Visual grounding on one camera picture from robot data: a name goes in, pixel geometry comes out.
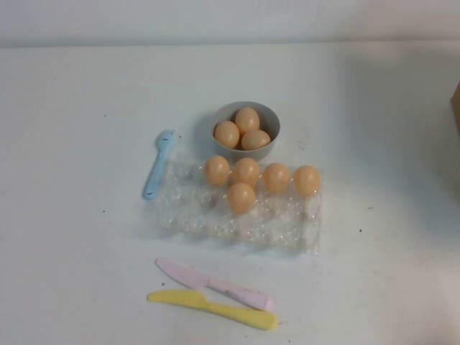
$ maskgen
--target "brown egg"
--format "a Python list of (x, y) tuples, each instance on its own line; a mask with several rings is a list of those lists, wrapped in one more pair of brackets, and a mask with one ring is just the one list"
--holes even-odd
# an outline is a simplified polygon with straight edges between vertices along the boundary
[(312, 196), (321, 188), (321, 175), (309, 165), (299, 167), (293, 177), (295, 190), (301, 196)]
[(241, 158), (231, 171), (234, 182), (244, 182), (254, 188), (259, 180), (260, 168), (252, 158)]
[(236, 113), (235, 124), (241, 136), (250, 131), (257, 131), (260, 126), (259, 114), (253, 108), (239, 109)]
[(227, 201), (234, 213), (242, 214), (249, 211), (256, 200), (256, 194), (247, 183), (235, 183), (227, 192)]
[(238, 127), (231, 121), (221, 122), (214, 131), (214, 137), (223, 146), (233, 149), (239, 141)]
[(258, 129), (257, 131), (247, 132), (241, 140), (243, 150), (257, 150), (270, 143), (270, 136), (264, 131)]
[(272, 163), (265, 168), (262, 178), (266, 189), (272, 194), (282, 193), (289, 183), (290, 172), (281, 163)]
[(222, 156), (213, 156), (206, 161), (204, 176), (211, 185), (223, 185), (229, 177), (230, 164)]

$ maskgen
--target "knife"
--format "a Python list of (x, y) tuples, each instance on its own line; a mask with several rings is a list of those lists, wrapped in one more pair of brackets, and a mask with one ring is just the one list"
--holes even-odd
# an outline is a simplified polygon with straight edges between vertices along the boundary
[(150, 302), (176, 304), (200, 311), (208, 311), (267, 331), (278, 325), (276, 316), (268, 311), (211, 303), (204, 298), (203, 294), (194, 290), (162, 290), (149, 293), (147, 299)]
[(270, 311), (273, 308), (273, 299), (261, 291), (216, 279), (191, 268), (175, 264), (164, 257), (157, 258), (155, 263), (166, 275), (187, 288), (198, 289), (206, 286), (262, 311)]

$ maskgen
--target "brown object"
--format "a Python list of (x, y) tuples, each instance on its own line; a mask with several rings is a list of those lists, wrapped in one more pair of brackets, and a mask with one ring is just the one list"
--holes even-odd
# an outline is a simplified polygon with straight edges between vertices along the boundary
[(247, 183), (254, 188), (256, 182), (259, 180), (260, 168), (252, 158), (241, 158), (236, 162), (235, 167), (231, 171), (231, 176), (234, 182)]
[(253, 108), (243, 108), (236, 113), (235, 124), (241, 136), (257, 131), (260, 126), (259, 114)]
[(288, 186), (289, 177), (288, 167), (281, 163), (270, 164), (262, 175), (265, 187), (271, 194), (284, 192)]
[(223, 185), (229, 176), (230, 164), (222, 156), (213, 156), (204, 165), (204, 176), (211, 185)]
[(313, 196), (321, 188), (321, 175), (314, 167), (304, 165), (294, 172), (294, 186), (301, 196)]
[(249, 211), (256, 200), (256, 193), (247, 183), (235, 183), (227, 192), (227, 201), (234, 213), (242, 214)]
[(457, 129), (460, 132), (460, 83), (455, 90), (454, 96), (451, 99), (451, 103), (455, 118), (457, 120)]
[(257, 150), (261, 147), (268, 145), (269, 143), (270, 136), (261, 129), (258, 129), (257, 131), (247, 132), (243, 136), (243, 139), (241, 139), (241, 145), (243, 147), (243, 150), (245, 151)]
[(224, 121), (217, 125), (214, 137), (223, 146), (234, 149), (239, 141), (239, 130), (231, 121)]

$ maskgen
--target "egg carton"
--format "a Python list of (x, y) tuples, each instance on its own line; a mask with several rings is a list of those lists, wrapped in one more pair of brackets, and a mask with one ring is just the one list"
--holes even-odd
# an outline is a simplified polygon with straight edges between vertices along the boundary
[(254, 188), (254, 207), (237, 215), (226, 200), (228, 186), (210, 186), (198, 164), (169, 161), (160, 192), (149, 201), (152, 226), (171, 234), (181, 232), (266, 248), (318, 251), (321, 191), (301, 198), (291, 179), (286, 192), (271, 195), (259, 178)]

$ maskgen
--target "blue plastic fork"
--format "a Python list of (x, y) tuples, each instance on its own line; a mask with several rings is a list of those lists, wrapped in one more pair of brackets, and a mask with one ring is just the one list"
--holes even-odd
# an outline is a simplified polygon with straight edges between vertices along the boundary
[(142, 196), (146, 200), (154, 199), (161, 187), (163, 180), (163, 172), (165, 170), (166, 157), (170, 148), (174, 144), (174, 130), (164, 130), (157, 139), (158, 156), (150, 172), (149, 178), (145, 183), (145, 188)]

